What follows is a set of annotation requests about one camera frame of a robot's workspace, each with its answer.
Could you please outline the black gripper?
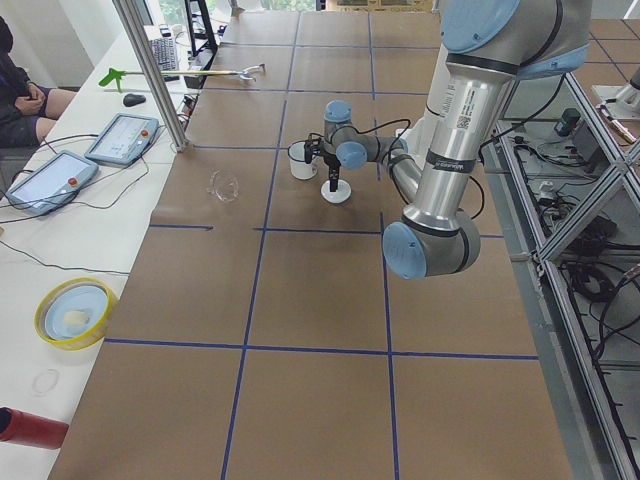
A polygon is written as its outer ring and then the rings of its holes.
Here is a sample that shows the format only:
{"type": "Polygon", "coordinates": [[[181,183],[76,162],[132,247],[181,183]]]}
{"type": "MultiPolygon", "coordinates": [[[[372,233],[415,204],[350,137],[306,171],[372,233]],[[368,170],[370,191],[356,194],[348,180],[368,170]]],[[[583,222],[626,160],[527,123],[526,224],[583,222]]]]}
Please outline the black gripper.
{"type": "Polygon", "coordinates": [[[335,154],[327,151],[325,151],[322,154],[322,157],[323,157],[324,163],[329,168],[329,171],[328,171],[329,191],[336,192],[339,187],[341,163],[335,154]]]}

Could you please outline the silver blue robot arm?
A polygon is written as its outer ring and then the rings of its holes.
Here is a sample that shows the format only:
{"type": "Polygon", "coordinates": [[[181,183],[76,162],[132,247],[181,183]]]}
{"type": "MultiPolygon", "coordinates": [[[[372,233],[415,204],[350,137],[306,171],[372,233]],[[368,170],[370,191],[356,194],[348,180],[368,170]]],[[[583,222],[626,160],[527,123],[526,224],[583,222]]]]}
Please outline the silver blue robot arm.
{"type": "Polygon", "coordinates": [[[352,124],[351,107],[332,101],[324,135],[305,145],[319,155],[335,191],[342,167],[382,165],[406,200],[400,220],[383,232],[387,265],[399,277],[458,273],[480,252],[480,235],[460,207],[482,143],[495,125],[509,84],[579,68],[587,58],[589,1],[452,1],[441,20],[449,73],[424,162],[398,137],[367,135],[352,124]]]}

